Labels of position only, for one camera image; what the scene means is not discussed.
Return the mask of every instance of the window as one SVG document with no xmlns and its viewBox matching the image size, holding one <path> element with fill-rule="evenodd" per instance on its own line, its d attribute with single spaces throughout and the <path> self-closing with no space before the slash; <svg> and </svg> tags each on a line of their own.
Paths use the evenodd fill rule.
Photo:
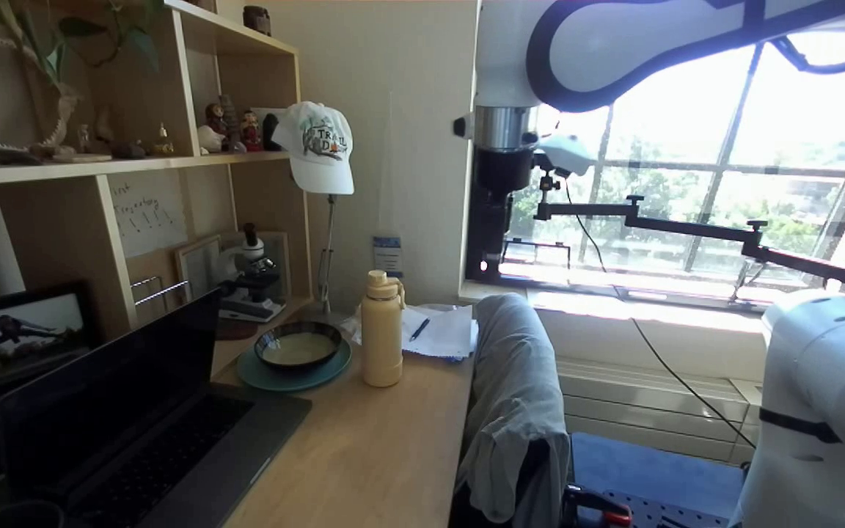
<svg viewBox="0 0 845 528">
<path fill-rule="evenodd" d="M 845 61 L 845 34 L 793 41 L 810 61 Z M 550 204 L 642 195 L 642 218 L 735 229 L 767 221 L 763 248 L 813 259 L 832 259 L 845 236 L 845 75 L 801 75 L 769 44 L 661 72 L 609 110 L 540 110 L 531 126 L 597 152 L 584 177 L 559 180 Z M 820 284 L 760 267 L 727 240 L 628 229 L 620 218 L 535 221 L 540 177 L 535 171 L 513 195 L 503 283 L 622 284 L 636 298 L 711 303 L 738 295 L 763 303 L 774 292 Z"/>
</svg>

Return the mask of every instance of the office chair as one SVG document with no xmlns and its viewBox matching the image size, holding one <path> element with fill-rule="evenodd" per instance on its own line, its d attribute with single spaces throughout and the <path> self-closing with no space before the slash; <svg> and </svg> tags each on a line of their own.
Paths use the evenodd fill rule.
<svg viewBox="0 0 845 528">
<path fill-rule="evenodd" d="M 478 350 L 449 528 L 725 526 L 742 474 L 570 435 L 554 350 L 519 298 L 475 303 Z"/>
</svg>

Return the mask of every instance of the wooden desk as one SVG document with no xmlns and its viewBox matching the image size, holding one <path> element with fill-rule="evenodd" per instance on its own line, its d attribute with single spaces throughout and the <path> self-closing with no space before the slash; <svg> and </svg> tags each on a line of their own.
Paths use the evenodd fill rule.
<svg viewBox="0 0 845 528">
<path fill-rule="evenodd" d="M 362 358 L 328 387 L 230 528 L 447 528 L 469 400 L 469 364 L 406 358 L 402 381 L 374 391 Z"/>
</svg>

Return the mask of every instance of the water bottle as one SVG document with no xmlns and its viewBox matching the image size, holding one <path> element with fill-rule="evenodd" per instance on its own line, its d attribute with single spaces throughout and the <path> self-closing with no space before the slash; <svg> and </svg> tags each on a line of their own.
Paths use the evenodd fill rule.
<svg viewBox="0 0 845 528">
<path fill-rule="evenodd" d="M 386 271 L 367 273 L 362 301 L 362 378 L 390 387 L 402 378 L 402 283 Z"/>
</svg>

